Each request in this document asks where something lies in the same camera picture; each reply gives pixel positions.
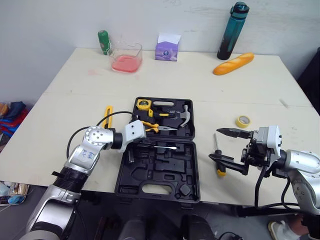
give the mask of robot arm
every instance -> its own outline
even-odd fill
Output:
[[[89,127],[61,172],[52,173],[57,178],[35,207],[27,223],[26,235],[20,240],[66,239],[76,217],[75,207],[81,190],[98,162],[100,151],[118,149],[124,152],[129,143],[145,137],[146,131],[140,120],[126,125],[121,132]]]
[[[248,174],[252,165],[263,171],[263,177],[269,177],[272,173],[279,178],[289,178],[300,209],[309,216],[320,218],[320,158],[316,154],[280,149],[282,136],[278,126],[260,127],[254,131],[236,128],[220,128],[217,131],[234,138],[250,139],[250,142],[242,150],[241,162],[244,164],[216,153],[209,155],[212,160],[243,175]]]

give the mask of person's foot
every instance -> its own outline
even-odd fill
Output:
[[[281,223],[271,221],[268,224],[268,229],[273,240],[298,240],[300,238],[285,221],[281,221]]]

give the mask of yellow tape roll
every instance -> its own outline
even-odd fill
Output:
[[[237,119],[235,120],[235,124],[242,129],[248,127],[250,123],[251,123],[250,118],[244,115],[238,116]]]

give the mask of yellow-handled pliers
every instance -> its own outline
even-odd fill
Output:
[[[159,131],[177,131],[178,130],[176,128],[172,128],[172,127],[169,127],[169,126],[159,126],[159,124],[157,124],[157,123],[152,124],[152,123],[147,122],[147,121],[141,121],[141,122],[142,122],[143,125],[145,125],[147,127],[150,127],[150,128],[145,130],[146,132],[149,132],[149,131],[153,130],[157,134]]]

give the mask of white wall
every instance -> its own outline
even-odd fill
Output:
[[[75,47],[99,47],[101,29],[145,50],[155,48],[158,32],[168,32],[182,35],[181,51],[216,52],[235,2],[0,1],[0,101],[34,104]],[[299,77],[320,47],[320,1],[245,2],[250,11],[233,52],[280,55]]]

